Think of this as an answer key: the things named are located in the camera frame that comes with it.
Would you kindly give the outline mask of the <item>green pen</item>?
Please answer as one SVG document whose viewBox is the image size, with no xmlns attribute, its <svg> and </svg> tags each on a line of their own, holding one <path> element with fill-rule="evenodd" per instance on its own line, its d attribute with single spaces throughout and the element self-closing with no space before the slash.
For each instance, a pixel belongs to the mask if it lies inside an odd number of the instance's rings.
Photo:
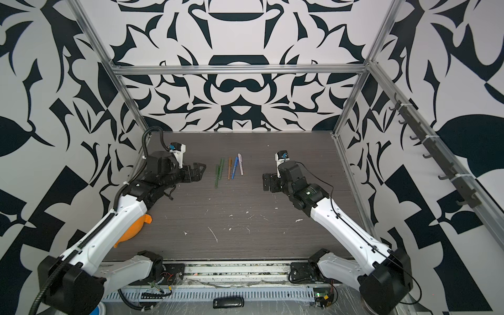
<svg viewBox="0 0 504 315">
<path fill-rule="evenodd" d="M 216 189 L 219 186 L 219 177 L 220 177 L 219 173 L 220 173 L 220 170 L 221 170 L 220 165 L 216 165 L 216 168 L 215 168 L 215 186 L 214 186 Z"/>
<path fill-rule="evenodd" d="M 223 174 L 223 169 L 224 169 L 224 158 L 221 158 L 220 165 L 219 165 L 219 178 L 222 178 Z"/>
</svg>

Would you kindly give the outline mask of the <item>orange brown pen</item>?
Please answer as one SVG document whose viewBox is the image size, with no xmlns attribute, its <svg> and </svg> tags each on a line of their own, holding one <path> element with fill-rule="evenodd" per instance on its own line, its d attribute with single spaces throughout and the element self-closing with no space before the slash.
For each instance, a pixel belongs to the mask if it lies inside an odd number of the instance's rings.
<svg viewBox="0 0 504 315">
<path fill-rule="evenodd" d="M 227 179 L 231 180 L 232 177 L 232 166 L 233 166 L 233 158 L 229 157 L 228 159 L 228 172 L 227 172 Z"/>
</svg>

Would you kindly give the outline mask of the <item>blue pen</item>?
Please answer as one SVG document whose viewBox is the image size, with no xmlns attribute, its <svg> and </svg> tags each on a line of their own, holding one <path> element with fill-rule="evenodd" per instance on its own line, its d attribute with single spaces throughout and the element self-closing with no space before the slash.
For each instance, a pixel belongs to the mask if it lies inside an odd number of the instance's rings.
<svg viewBox="0 0 504 315">
<path fill-rule="evenodd" d="M 231 179 L 234 179 L 235 178 L 235 174 L 236 174 L 236 169 L 238 167 L 238 164 L 239 164 L 239 157 L 235 157 L 235 160 L 234 160 L 234 164 L 233 164 L 233 167 L 232 167 L 232 173 L 231 173 Z"/>
</svg>

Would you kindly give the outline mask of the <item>pink fountain pen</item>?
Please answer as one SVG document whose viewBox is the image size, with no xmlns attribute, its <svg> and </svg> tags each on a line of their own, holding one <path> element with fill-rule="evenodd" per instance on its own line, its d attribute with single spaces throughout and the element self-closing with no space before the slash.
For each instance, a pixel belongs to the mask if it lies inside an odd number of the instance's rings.
<svg viewBox="0 0 504 315">
<path fill-rule="evenodd" d="M 240 153 L 238 154 L 238 165 L 240 167 L 241 176 L 244 176 L 243 156 Z"/>
</svg>

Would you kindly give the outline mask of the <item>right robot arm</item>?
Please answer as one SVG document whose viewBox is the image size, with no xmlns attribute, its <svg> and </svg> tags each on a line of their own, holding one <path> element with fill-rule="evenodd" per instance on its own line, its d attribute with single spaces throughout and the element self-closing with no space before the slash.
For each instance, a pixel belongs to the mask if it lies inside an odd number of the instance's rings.
<svg viewBox="0 0 504 315">
<path fill-rule="evenodd" d="M 360 292 L 374 314 L 390 314 L 413 289 L 412 265 L 403 249 L 392 250 L 356 224 L 318 184 L 307 182 L 303 164 L 284 159 L 275 173 L 263 174 L 263 189 L 285 194 L 294 208 L 325 228 L 353 261 L 320 250 L 311 257 L 327 280 Z"/>
</svg>

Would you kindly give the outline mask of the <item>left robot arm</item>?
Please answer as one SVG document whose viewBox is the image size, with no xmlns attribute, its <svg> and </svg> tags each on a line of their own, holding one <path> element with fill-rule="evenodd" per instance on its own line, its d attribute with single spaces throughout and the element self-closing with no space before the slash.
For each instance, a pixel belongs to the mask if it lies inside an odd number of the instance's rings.
<svg viewBox="0 0 504 315">
<path fill-rule="evenodd" d="M 164 259 L 140 251 L 116 266 L 102 268 L 104 258 L 121 241 L 131 239 L 135 223 L 144 224 L 148 211 L 162 197 L 171 198 L 177 185 L 202 180 L 206 165 L 186 165 L 186 147 L 166 144 L 164 130 L 154 126 L 141 137 L 142 164 L 114 197 L 111 210 L 84 237 L 58 257 L 46 257 L 38 266 L 39 293 L 29 314 L 46 304 L 64 314 L 91 314 L 103 297 L 118 291 L 130 308 L 145 307 L 126 299 L 123 287 L 142 281 L 157 287 L 166 277 Z"/>
</svg>

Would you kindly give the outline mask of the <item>orange shark plush toy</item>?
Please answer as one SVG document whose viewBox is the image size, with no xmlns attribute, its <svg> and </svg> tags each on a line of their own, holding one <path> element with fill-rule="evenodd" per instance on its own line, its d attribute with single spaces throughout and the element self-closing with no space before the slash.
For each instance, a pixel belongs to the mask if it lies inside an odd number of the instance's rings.
<svg viewBox="0 0 504 315">
<path fill-rule="evenodd" d="M 137 219 L 120 237 L 120 239 L 114 244 L 114 248 L 117 248 L 118 245 L 122 242 L 128 241 L 135 237 L 143 228 L 145 224 L 151 224 L 152 217 L 149 214 L 145 214 Z"/>
</svg>

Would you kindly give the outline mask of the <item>black rectangular device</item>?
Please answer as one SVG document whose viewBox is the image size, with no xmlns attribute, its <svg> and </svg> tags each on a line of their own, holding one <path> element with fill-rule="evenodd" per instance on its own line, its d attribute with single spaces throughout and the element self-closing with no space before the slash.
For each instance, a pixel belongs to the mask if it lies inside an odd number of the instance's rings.
<svg viewBox="0 0 504 315">
<path fill-rule="evenodd" d="M 220 297 L 213 300 L 213 308 L 241 308 L 244 306 L 243 297 Z"/>
</svg>

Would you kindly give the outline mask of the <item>wall hook rail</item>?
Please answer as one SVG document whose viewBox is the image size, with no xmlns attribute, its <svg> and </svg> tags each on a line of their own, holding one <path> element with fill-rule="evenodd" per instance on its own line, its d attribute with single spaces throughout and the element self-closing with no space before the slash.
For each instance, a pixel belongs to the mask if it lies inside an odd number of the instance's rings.
<svg viewBox="0 0 504 315">
<path fill-rule="evenodd" d="M 395 110 L 401 115 L 400 124 L 407 125 L 413 131 L 410 139 L 418 141 L 425 147 L 427 153 L 423 157 L 434 160 L 442 170 L 442 174 L 438 176 L 438 179 L 450 181 L 459 192 L 462 201 L 458 202 L 458 205 L 469 206 L 473 209 L 482 205 L 472 175 L 455 161 L 454 154 L 441 137 L 434 132 L 415 106 L 411 103 L 396 100 L 391 110 Z"/>
</svg>

